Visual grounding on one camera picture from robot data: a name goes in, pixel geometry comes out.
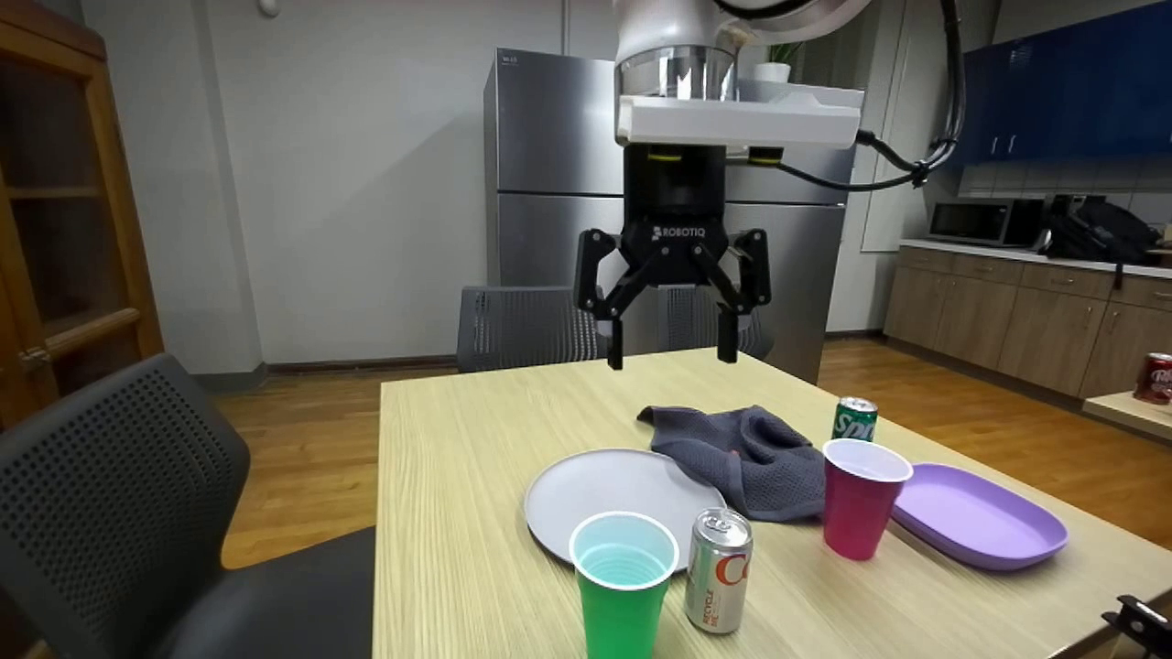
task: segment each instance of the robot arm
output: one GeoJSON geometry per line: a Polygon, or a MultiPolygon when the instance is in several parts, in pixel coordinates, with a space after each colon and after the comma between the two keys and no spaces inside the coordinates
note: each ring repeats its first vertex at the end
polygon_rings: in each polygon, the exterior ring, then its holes
{"type": "MultiPolygon", "coordinates": [[[[786,84],[780,100],[746,104],[735,93],[735,55],[742,45],[798,45],[834,33],[867,0],[610,3],[619,20],[614,139],[627,156],[624,236],[578,236],[574,304],[610,327],[607,361],[624,370],[624,311],[644,286],[715,286],[723,309],[719,354],[731,361],[740,319],[769,304],[769,245],[764,232],[726,236],[726,155],[751,155],[751,147],[780,155],[792,143],[863,143],[892,156],[884,139],[862,132],[862,93],[786,84]],[[627,275],[602,289],[597,262],[614,250],[627,259],[627,275]],[[723,271],[729,250],[740,262],[735,283],[723,271]]],[[[961,70],[956,31],[950,48],[951,70],[961,70]]],[[[915,166],[897,156],[907,175],[890,182],[923,182],[950,155],[951,147],[915,166]]]]}

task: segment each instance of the refrigerator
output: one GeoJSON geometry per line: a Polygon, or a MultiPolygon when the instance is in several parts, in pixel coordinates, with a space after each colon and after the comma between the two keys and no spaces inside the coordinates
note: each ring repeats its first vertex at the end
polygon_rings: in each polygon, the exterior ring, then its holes
{"type": "MultiPolygon", "coordinates": [[[[571,286],[587,228],[624,228],[614,64],[498,53],[482,89],[488,286],[571,286]]],[[[786,166],[851,179],[852,149],[786,149],[786,166]]],[[[847,195],[769,168],[729,168],[726,232],[769,236],[774,304],[740,353],[818,381],[847,195]]],[[[607,283],[627,262],[604,259],[607,283]]],[[[644,289],[624,315],[627,354],[719,342],[715,289],[644,289]]]]}

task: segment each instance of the pink cup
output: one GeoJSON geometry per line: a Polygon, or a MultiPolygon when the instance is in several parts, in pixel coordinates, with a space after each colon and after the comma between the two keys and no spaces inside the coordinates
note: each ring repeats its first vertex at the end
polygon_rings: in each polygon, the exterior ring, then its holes
{"type": "Polygon", "coordinates": [[[880,550],[892,497],[911,478],[911,460],[880,444],[832,441],[823,543],[851,559],[867,559],[880,550]]]}

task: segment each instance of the gray cloth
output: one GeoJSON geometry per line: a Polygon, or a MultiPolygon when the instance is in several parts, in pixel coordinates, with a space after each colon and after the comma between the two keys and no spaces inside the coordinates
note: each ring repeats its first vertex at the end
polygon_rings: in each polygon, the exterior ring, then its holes
{"type": "Polygon", "coordinates": [[[823,459],[769,410],[644,408],[637,420],[657,424],[653,449],[719,487],[735,513],[776,522],[821,521],[823,459]]]}

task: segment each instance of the white plate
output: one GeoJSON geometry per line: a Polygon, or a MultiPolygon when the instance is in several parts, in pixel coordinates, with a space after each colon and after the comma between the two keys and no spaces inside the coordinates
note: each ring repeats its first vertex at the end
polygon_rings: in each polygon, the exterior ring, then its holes
{"type": "Polygon", "coordinates": [[[677,537],[677,570],[691,557],[691,522],[702,508],[726,504],[715,487],[687,478],[670,459],[648,449],[597,449],[556,460],[522,494],[527,530],[543,550],[571,563],[578,521],[607,508],[657,516],[677,537]]]}

